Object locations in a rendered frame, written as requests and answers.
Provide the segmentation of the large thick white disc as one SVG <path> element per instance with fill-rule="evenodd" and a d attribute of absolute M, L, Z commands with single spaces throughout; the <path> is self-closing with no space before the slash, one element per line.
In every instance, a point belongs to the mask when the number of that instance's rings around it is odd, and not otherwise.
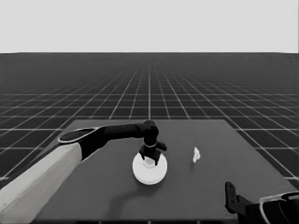
<path fill-rule="evenodd" d="M 158 164 L 155 160 L 146 157 L 142 159 L 141 155 L 137 153 L 133 159 L 133 173 L 135 178 L 144 185 L 155 185 L 160 183 L 167 173 L 167 160 L 161 154 Z"/>

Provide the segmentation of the small white T-shaped piece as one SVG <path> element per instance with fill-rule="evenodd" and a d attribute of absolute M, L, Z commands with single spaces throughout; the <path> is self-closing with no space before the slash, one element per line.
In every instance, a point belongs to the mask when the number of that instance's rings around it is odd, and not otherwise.
<path fill-rule="evenodd" d="M 196 163 L 198 160 L 200 160 L 200 158 L 201 158 L 200 151 L 198 150 L 197 147 L 194 147 L 193 157 L 192 157 L 193 163 Z"/>

